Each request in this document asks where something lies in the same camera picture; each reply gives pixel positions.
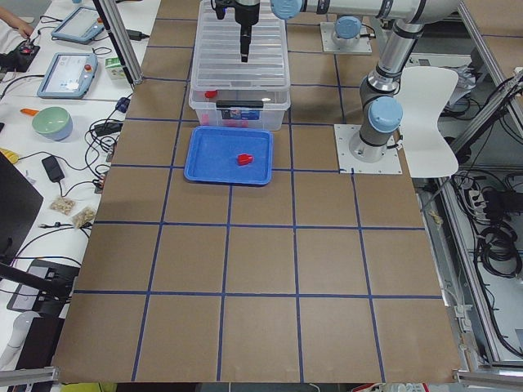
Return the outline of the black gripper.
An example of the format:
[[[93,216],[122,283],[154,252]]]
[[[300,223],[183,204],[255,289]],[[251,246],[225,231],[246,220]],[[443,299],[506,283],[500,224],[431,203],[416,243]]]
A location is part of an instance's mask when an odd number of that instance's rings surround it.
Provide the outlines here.
[[[235,21],[240,25],[240,59],[242,63],[248,62],[251,43],[252,27],[259,21],[260,4],[235,5]]]

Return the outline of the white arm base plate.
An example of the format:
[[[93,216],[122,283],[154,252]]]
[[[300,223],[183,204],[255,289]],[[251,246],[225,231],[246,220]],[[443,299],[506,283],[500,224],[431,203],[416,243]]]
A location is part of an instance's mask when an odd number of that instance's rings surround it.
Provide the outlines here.
[[[350,39],[336,35],[334,22],[321,22],[320,32],[323,52],[362,56],[370,56],[372,54],[370,38],[364,36],[368,33],[364,26],[361,27],[359,35]]]
[[[398,149],[392,136],[385,145],[373,147],[360,139],[360,125],[335,124],[333,128],[338,167],[341,173],[402,174]]]

